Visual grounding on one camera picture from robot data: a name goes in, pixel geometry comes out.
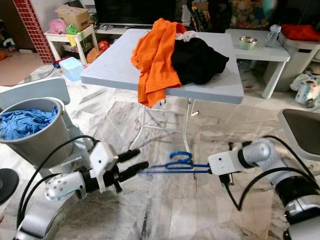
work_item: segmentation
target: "metal bowl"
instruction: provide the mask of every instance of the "metal bowl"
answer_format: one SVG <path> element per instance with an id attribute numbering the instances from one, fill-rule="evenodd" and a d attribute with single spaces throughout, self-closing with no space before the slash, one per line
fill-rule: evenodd
<path id="1" fill-rule="evenodd" d="M 241 36 L 239 41 L 239 47 L 243 50 L 252 49 L 257 43 L 257 39 L 251 36 Z"/>

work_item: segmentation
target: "plastic bag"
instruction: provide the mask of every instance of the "plastic bag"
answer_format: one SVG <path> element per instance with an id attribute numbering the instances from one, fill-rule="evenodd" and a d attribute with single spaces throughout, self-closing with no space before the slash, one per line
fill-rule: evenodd
<path id="1" fill-rule="evenodd" d="M 297 103 L 307 105 L 315 100 L 319 94 L 320 86 L 315 80 L 304 80 L 299 84 L 298 92 L 294 100 Z"/>
<path id="2" fill-rule="evenodd" d="M 94 47 L 86 56 L 86 61 L 88 62 L 88 64 L 92 64 L 100 55 L 100 51 Z"/>
<path id="3" fill-rule="evenodd" d="M 51 34 L 67 34 L 66 32 L 66 24 L 65 22 L 59 18 L 56 20 L 52 20 L 49 23 L 49 33 Z"/>
<path id="4" fill-rule="evenodd" d="M 299 86 L 301 84 L 302 81 L 308 81 L 310 80 L 310 77 L 308 74 L 300 74 L 299 76 L 297 76 L 293 82 L 290 84 L 290 88 L 293 90 L 293 91 L 298 91 L 299 89 Z"/>

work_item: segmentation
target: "white wall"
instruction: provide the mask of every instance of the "white wall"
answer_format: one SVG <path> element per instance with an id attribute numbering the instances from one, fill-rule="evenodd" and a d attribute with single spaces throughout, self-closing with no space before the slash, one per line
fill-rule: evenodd
<path id="1" fill-rule="evenodd" d="M 84 5 L 95 5 L 95 0 L 80 0 L 81 4 Z"/>
<path id="2" fill-rule="evenodd" d="M 44 32 L 49 30 L 49 22 L 58 19 L 55 10 L 70 0 L 30 0 Z"/>

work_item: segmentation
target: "water bottle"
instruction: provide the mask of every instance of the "water bottle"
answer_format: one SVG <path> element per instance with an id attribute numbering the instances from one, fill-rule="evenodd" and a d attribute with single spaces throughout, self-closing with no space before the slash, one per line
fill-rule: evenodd
<path id="1" fill-rule="evenodd" d="M 265 46 L 268 47 L 268 48 L 275 47 L 280 32 L 281 32 L 281 26 L 280 25 L 276 25 L 276 24 L 272 25 L 270 27 L 270 32 L 266 36 Z"/>

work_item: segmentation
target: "light blue container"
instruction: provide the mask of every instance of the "light blue container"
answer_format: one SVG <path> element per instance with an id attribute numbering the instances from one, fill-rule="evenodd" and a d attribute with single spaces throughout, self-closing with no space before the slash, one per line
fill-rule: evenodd
<path id="1" fill-rule="evenodd" d="M 73 56 L 59 62 L 59 65 L 64 75 L 67 76 L 72 82 L 80 80 L 80 74 L 83 70 L 85 70 L 82 63 Z"/>

